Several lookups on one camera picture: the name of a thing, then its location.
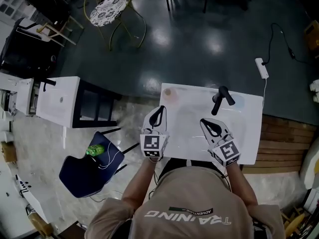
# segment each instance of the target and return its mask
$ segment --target white table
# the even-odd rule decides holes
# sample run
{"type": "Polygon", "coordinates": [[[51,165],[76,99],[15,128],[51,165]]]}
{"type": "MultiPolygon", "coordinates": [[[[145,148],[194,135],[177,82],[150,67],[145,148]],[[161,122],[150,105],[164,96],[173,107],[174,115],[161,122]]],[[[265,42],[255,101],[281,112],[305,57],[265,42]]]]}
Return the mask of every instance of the white table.
{"type": "Polygon", "coordinates": [[[77,76],[51,78],[54,85],[41,82],[36,115],[68,128],[116,126],[111,120],[113,102],[121,95],[81,80],[77,76]],[[95,117],[91,120],[81,117],[85,93],[93,93],[97,101],[93,104],[95,117]],[[109,104],[108,119],[99,120],[101,100],[109,104]]]}
{"type": "Polygon", "coordinates": [[[15,108],[25,115],[29,115],[30,100],[33,89],[33,79],[20,80],[17,84],[15,108]]]}
{"type": "Polygon", "coordinates": [[[79,77],[60,77],[50,79],[56,85],[41,82],[36,115],[62,126],[72,127],[73,113],[80,83],[79,77]]]}
{"type": "Polygon", "coordinates": [[[212,118],[223,121],[236,138],[241,157],[239,164],[254,164],[259,146],[262,102],[259,96],[229,91],[236,104],[223,99],[216,116],[212,97],[217,89],[163,83],[160,105],[167,110],[167,131],[170,135],[164,156],[217,162],[208,150],[199,121],[212,118]]]}

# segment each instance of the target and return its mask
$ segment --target dark blue chair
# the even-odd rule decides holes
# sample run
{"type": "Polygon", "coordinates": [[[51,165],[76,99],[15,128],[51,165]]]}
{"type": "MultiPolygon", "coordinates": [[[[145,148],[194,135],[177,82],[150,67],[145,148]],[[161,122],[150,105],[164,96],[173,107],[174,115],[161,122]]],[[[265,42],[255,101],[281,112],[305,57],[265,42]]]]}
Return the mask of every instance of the dark blue chair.
{"type": "Polygon", "coordinates": [[[112,129],[105,132],[96,132],[91,145],[100,144],[105,148],[105,152],[92,157],[84,155],[83,158],[67,156],[63,162],[59,178],[64,186],[76,198],[89,197],[100,192],[104,185],[107,184],[112,176],[121,171],[126,165],[118,169],[124,159],[124,154],[134,149],[139,143],[121,152],[114,146],[104,134],[118,131],[120,128],[112,129]]]}

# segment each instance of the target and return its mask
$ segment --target white box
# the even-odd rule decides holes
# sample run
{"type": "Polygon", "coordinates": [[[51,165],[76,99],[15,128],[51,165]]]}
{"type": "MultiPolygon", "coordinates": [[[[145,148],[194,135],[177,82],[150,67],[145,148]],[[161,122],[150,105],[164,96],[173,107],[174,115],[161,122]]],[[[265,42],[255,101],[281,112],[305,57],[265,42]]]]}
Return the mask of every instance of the white box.
{"type": "Polygon", "coordinates": [[[213,157],[224,167],[237,162],[241,154],[235,139],[225,142],[221,146],[212,149],[210,152],[213,153],[213,157]]]}
{"type": "Polygon", "coordinates": [[[162,157],[168,143],[165,134],[141,134],[141,150],[145,157],[162,157]]]}

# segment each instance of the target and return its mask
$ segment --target dark gray floor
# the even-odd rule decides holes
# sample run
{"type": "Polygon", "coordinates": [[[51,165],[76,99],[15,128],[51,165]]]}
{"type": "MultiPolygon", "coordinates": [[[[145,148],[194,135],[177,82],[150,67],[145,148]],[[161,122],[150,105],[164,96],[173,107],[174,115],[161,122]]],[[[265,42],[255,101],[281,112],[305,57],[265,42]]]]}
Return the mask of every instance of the dark gray floor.
{"type": "MultiPolygon", "coordinates": [[[[77,46],[68,44],[62,50],[55,75],[76,75],[129,96],[158,98],[162,82],[225,85],[232,91],[262,96],[264,80],[254,59],[268,57],[272,22],[285,30],[298,59],[313,62],[303,39],[311,20],[298,0],[252,0],[248,11],[231,0],[209,0],[206,14],[202,13],[204,0],[173,0],[172,4],[169,13],[165,0],[133,0],[148,25],[145,41],[136,49],[120,28],[112,52],[98,29],[84,18],[83,9],[74,9],[86,29],[77,46]]],[[[130,9],[122,19],[134,35],[141,36],[142,22],[130,9]]],[[[107,38],[114,27],[103,27],[107,38]]],[[[319,69],[293,61],[277,28],[267,69],[264,113],[319,125],[319,106],[308,87],[319,79],[319,69]]]]}

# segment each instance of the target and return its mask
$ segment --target concrete floor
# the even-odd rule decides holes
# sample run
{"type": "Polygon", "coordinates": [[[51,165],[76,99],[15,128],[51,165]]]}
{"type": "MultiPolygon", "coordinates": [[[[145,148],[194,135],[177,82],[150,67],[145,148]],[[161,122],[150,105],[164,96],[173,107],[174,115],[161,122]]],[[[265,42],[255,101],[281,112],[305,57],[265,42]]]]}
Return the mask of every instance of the concrete floor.
{"type": "MultiPolygon", "coordinates": [[[[89,0],[87,12],[94,7],[89,0]]],[[[79,76],[106,89],[135,97],[158,98],[162,82],[206,86],[227,86],[232,91],[262,96],[261,79],[254,59],[268,58],[270,24],[278,23],[299,60],[309,58],[303,39],[311,22],[298,0],[252,0],[243,11],[233,0],[133,0],[134,8],[145,18],[147,35],[140,49],[130,42],[120,27],[113,51],[77,9],[72,14],[85,25],[79,38],[74,27],[70,43],[62,49],[54,76],[79,76]]],[[[122,15],[134,38],[143,33],[143,22],[129,8],[122,15]]],[[[115,22],[102,27],[108,38],[115,22]]],[[[284,39],[275,27],[264,113],[319,125],[319,106],[312,101],[309,83],[319,78],[319,70],[293,61],[284,39]]]]}
{"type": "MultiPolygon", "coordinates": [[[[111,142],[121,150],[127,149],[140,139],[140,129],[144,117],[158,101],[123,98],[114,107],[113,117],[118,120],[120,131],[107,135],[111,142]]],[[[62,145],[63,127],[39,117],[25,117],[18,113],[13,122],[14,144],[17,151],[18,171],[26,172],[40,178],[56,192],[62,217],[54,222],[57,231],[61,232],[75,221],[89,224],[103,203],[96,203],[90,198],[77,199],[64,187],[59,180],[59,172],[66,156],[83,157],[85,150],[96,131],[110,128],[73,128],[67,129],[66,147],[62,145]]],[[[125,155],[123,164],[128,164],[104,186],[98,195],[92,196],[100,201],[106,197],[120,198],[130,179],[137,172],[143,161],[139,147],[125,155]]],[[[167,159],[157,165],[159,176],[167,159]]],[[[249,174],[245,175],[256,193],[259,204],[277,204],[287,208],[293,203],[302,201],[306,189],[299,180],[297,172],[284,174],[249,174]]],[[[155,188],[152,181],[149,192],[155,188]]]]}

